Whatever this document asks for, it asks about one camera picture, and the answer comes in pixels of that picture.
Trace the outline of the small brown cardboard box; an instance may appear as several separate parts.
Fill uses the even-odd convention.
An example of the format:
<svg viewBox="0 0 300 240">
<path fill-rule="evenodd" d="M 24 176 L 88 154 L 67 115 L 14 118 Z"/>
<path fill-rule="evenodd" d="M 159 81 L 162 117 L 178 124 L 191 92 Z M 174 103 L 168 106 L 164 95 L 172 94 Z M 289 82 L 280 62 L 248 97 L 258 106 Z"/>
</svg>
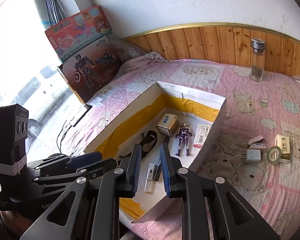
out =
<svg viewBox="0 0 300 240">
<path fill-rule="evenodd" d="M 159 132 L 163 135 L 172 137 L 179 126 L 178 117 L 174 114 L 165 113 L 157 123 Z"/>
</svg>

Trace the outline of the dark superhero toy box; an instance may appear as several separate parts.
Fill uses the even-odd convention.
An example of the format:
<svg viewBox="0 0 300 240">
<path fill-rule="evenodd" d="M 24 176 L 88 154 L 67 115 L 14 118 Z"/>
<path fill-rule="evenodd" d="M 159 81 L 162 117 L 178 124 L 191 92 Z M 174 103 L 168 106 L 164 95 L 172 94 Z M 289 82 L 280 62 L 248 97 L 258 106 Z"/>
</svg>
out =
<svg viewBox="0 0 300 240">
<path fill-rule="evenodd" d="M 114 77 L 121 60 L 107 36 L 74 53 L 58 69 L 81 103 L 92 96 Z"/>
</svg>

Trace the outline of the pink cartoon quilt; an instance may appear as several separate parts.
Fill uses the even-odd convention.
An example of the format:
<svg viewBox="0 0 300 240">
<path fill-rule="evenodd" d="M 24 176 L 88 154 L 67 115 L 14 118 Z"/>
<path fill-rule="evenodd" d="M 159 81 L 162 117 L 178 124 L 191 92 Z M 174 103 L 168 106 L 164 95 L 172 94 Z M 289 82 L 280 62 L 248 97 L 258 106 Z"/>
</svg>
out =
<svg viewBox="0 0 300 240">
<path fill-rule="evenodd" d="M 300 229 L 300 83 L 279 73 L 264 80 L 250 69 L 205 60 L 168 61 L 159 53 L 126 61 L 114 79 L 90 99 L 89 113 L 70 130 L 63 153 L 83 154 L 110 122 L 156 82 L 190 87 L 226 98 L 223 126 L 210 153 L 197 168 L 200 176 L 223 177 L 268 222 L 281 239 Z M 290 139 L 290 162 L 270 164 L 267 151 L 276 136 Z M 248 141 L 264 136 L 259 163 L 245 163 Z"/>
</svg>

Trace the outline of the yellow tissue pack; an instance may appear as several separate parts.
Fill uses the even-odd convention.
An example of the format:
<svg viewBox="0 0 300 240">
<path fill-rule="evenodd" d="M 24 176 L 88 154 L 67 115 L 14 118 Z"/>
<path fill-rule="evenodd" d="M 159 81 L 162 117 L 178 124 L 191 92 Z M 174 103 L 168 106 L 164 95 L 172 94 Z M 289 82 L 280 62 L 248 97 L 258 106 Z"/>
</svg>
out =
<svg viewBox="0 0 300 240">
<path fill-rule="evenodd" d="M 278 134 L 275 138 L 275 145 L 281 149 L 280 163 L 290 162 L 290 139 L 288 136 Z"/>
</svg>

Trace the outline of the black sunglasses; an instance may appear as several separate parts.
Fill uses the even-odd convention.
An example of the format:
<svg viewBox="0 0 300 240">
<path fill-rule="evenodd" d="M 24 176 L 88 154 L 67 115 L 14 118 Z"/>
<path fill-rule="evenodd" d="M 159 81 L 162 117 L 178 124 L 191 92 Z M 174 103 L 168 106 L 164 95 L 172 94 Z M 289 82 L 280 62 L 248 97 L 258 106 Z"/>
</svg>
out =
<svg viewBox="0 0 300 240">
<path fill-rule="evenodd" d="M 158 134 L 153 130 L 149 130 L 147 134 L 142 133 L 141 135 L 142 140 L 138 143 L 141 147 L 140 161 L 142 161 L 142 159 L 153 150 L 158 142 Z M 130 160 L 132 153 L 133 152 L 131 151 L 127 155 L 120 155 L 119 160 L 117 161 L 118 167 L 121 166 L 123 161 Z"/>
</svg>

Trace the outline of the colourful toy box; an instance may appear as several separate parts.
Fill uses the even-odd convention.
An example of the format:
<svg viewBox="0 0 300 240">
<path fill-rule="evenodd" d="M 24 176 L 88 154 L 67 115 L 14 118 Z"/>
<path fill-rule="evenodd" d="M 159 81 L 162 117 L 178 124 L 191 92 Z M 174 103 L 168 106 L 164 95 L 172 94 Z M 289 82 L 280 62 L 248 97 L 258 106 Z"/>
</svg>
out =
<svg viewBox="0 0 300 240">
<path fill-rule="evenodd" d="M 94 41 L 113 32 L 100 6 L 76 13 L 45 31 L 62 62 Z"/>
</svg>

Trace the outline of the glass tea bottle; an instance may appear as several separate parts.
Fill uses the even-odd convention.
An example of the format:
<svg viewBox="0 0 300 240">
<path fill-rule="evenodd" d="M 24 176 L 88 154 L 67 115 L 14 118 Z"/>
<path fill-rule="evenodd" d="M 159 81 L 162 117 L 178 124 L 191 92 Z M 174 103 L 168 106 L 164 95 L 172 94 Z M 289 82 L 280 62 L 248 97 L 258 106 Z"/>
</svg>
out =
<svg viewBox="0 0 300 240">
<path fill-rule="evenodd" d="M 266 44 L 259 38 L 251 39 L 251 78 L 255 81 L 262 81 L 266 60 Z"/>
</svg>

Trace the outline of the purple silver action figure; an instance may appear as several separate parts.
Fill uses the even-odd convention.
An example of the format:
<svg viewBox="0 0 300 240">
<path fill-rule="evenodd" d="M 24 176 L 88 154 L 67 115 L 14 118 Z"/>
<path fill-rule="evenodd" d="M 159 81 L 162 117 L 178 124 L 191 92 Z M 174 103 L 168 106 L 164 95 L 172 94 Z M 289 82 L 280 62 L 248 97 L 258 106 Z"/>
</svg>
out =
<svg viewBox="0 0 300 240">
<path fill-rule="evenodd" d="M 178 142 L 178 153 L 176 154 L 176 156 L 180 156 L 180 152 L 181 152 L 181 146 L 182 144 L 185 144 L 186 147 L 186 155 L 189 156 L 189 143 L 188 143 L 188 135 L 192 136 L 192 132 L 189 128 L 189 123 L 188 122 L 182 122 L 180 127 L 178 128 L 177 134 L 176 134 L 176 138 L 179 138 L 179 142 Z"/>
</svg>

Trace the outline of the white cardboard box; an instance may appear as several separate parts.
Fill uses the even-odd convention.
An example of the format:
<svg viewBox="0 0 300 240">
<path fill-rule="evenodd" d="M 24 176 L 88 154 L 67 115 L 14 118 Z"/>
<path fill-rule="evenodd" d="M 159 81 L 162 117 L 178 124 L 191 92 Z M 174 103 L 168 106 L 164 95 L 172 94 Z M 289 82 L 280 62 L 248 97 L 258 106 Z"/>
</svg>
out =
<svg viewBox="0 0 300 240">
<path fill-rule="evenodd" d="M 202 90 L 156 82 L 134 99 L 104 130 L 86 147 L 85 152 L 99 151 L 104 158 L 119 159 L 129 154 L 148 131 L 157 133 L 157 144 L 142 159 L 138 190 L 132 199 L 120 200 L 120 219 L 127 223 L 144 223 L 157 220 L 172 204 L 166 196 L 163 179 L 150 181 L 148 168 L 158 164 L 160 146 L 170 137 L 168 149 L 178 157 L 183 167 L 196 171 L 210 153 L 220 134 L 224 121 L 226 98 Z M 158 128 L 164 120 L 170 123 L 175 115 L 179 123 L 186 122 L 192 135 L 188 146 L 178 147 L 175 133 Z"/>
</svg>

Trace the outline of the white plastic tube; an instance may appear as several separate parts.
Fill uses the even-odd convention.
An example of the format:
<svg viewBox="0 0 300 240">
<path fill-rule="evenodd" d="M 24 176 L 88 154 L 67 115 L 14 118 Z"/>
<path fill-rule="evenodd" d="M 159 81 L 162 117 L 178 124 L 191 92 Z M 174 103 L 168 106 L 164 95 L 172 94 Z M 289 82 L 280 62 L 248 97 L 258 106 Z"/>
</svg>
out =
<svg viewBox="0 0 300 240">
<path fill-rule="evenodd" d="M 153 163 L 149 164 L 147 175 L 146 175 L 146 180 L 145 180 L 145 187 L 144 187 L 145 193 L 152 193 L 154 190 L 155 181 L 153 178 L 154 178 L 156 169 L 157 169 L 156 164 L 153 164 Z"/>
</svg>

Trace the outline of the green tape roll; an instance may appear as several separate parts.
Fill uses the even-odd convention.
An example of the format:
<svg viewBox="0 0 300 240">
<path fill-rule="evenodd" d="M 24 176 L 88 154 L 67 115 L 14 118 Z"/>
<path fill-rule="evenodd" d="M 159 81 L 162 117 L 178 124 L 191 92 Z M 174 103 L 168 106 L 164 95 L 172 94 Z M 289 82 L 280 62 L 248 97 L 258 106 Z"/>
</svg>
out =
<svg viewBox="0 0 300 240">
<path fill-rule="evenodd" d="M 267 151 L 267 161 L 270 164 L 277 164 L 282 156 L 281 148 L 273 146 Z"/>
</svg>

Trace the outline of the white USB charger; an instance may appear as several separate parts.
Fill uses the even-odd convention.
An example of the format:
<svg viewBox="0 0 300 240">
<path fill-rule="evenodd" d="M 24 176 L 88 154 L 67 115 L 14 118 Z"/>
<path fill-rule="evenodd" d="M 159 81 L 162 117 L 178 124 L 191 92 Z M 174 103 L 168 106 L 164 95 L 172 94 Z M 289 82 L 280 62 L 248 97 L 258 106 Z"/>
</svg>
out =
<svg viewBox="0 0 300 240">
<path fill-rule="evenodd" d="M 248 149 L 245 153 L 241 154 L 241 159 L 245 163 L 259 163 L 261 161 L 261 151 Z"/>
</svg>

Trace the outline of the red white flat pack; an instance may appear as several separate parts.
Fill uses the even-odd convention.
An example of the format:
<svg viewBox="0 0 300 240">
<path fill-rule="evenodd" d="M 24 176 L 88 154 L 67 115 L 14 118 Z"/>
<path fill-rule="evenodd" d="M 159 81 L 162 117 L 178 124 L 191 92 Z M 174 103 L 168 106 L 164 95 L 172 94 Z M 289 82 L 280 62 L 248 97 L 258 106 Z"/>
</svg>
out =
<svg viewBox="0 0 300 240">
<path fill-rule="evenodd" d="M 204 142 L 207 139 L 211 126 L 210 125 L 197 125 L 197 129 L 195 132 L 195 137 L 193 141 L 193 146 L 195 148 L 202 148 Z"/>
</svg>

